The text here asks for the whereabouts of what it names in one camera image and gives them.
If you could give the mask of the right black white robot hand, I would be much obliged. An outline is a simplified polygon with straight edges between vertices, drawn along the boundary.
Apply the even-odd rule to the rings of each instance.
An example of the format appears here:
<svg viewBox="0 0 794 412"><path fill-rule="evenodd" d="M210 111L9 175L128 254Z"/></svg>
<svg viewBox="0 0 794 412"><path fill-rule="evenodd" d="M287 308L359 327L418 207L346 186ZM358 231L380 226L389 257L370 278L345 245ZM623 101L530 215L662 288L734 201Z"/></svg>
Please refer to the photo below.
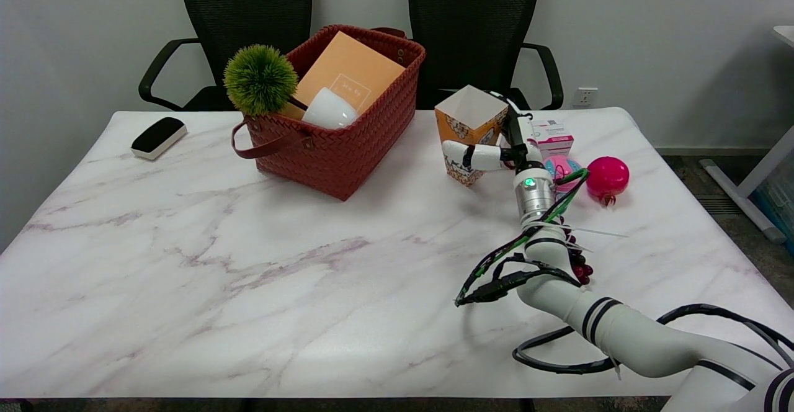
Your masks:
<svg viewBox="0 0 794 412"><path fill-rule="evenodd" d="M442 141L442 152L449 163L466 171L514 172L516 178L534 178L536 172L543 172L543 156L534 138L532 115L528 110L520 110L518 105L507 96L487 91L489 96L507 104L507 112L501 120L499 133L507 141L508 147L488 144L466 145L460 141Z"/></svg>

